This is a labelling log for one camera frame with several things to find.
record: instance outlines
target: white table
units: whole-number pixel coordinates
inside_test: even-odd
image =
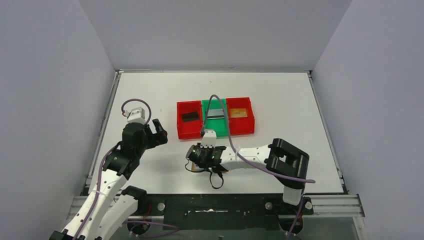
[[[306,73],[124,72],[111,106],[93,176],[97,176],[104,154],[121,140],[122,129],[127,124],[121,115],[122,103],[139,98],[149,103],[152,119],[159,119],[168,132],[168,143],[146,150],[127,186],[145,189],[150,194],[282,193],[284,186],[275,177],[257,169],[236,169],[224,174],[225,183],[221,189],[212,189],[209,173],[185,170],[186,153],[200,140],[178,139],[177,102],[209,99],[211,94],[220,98],[250,97],[255,134],[234,137],[237,148],[263,146],[272,143],[273,138],[284,139],[310,156],[307,178],[316,183],[307,183],[306,193],[343,192]],[[131,110],[141,105],[131,102],[125,108]],[[228,139],[218,139],[216,145],[228,146]],[[212,181],[218,186],[221,183],[217,176]],[[92,181],[91,189],[95,183],[96,180]]]

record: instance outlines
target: red container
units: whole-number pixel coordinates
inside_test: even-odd
[[[183,122],[183,114],[197,112],[199,119]],[[176,129],[179,139],[199,139],[202,130],[202,102],[201,101],[180,101],[176,103]]]
[[[226,98],[231,135],[253,134],[255,132],[255,116],[251,100],[248,97]],[[246,109],[246,117],[231,117],[231,109]]]

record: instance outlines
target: green tray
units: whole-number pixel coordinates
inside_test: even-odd
[[[227,112],[227,102],[226,102],[225,98],[222,98],[221,100],[222,100],[222,103],[224,103],[224,107],[225,107],[224,111]],[[206,118],[206,110],[208,109],[208,103],[209,103],[209,99],[201,101],[201,109],[202,109],[203,119]],[[221,109],[220,102],[216,99],[213,99],[210,102],[210,109]],[[227,130],[227,126],[226,126],[224,118],[208,119],[207,122],[206,122],[205,129],[213,129],[216,132],[217,137],[228,136],[228,130]]]

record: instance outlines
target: gray wall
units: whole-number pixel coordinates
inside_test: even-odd
[[[1,239],[46,240],[62,229],[113,78],[77,0],[1,1]]]
[[[371,239],[423,239],[424,1],[354,0],[312,73]]]
[[[352,0],[80,0],[116,69],[311,70]]]

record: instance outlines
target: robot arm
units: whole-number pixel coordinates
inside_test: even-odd
[[[126,117],[128,123],[122,131],[122,141],[102,159],[95,188],[62,232],[53,232],[49,240],[100,239],[98,237],[107,240],[139,208],[140,202],[145,201],[145,190],[129,186],[108,210],[116,194],[139,166],[143,153],[168,142],[168,134],[158,119],[152,120],[156,129],[156,133],[152,133],[141,107],[128,112]]]
[[[309,155],[283,139],[274,138],[271,144],[238,150],[238,153],[250,162],[248,164],[237,156],[230,147],[215,146],[214,138],[216,139],[214,131],[207,130],[202,142],[190,147],[186,158],[199,168],[218,174],[234,169],[251,169],[258,166],[276,174],[306,179]],[[305,183],[280,177],[276,178],[284,185],[283,201],[291,205],[298,205]]]

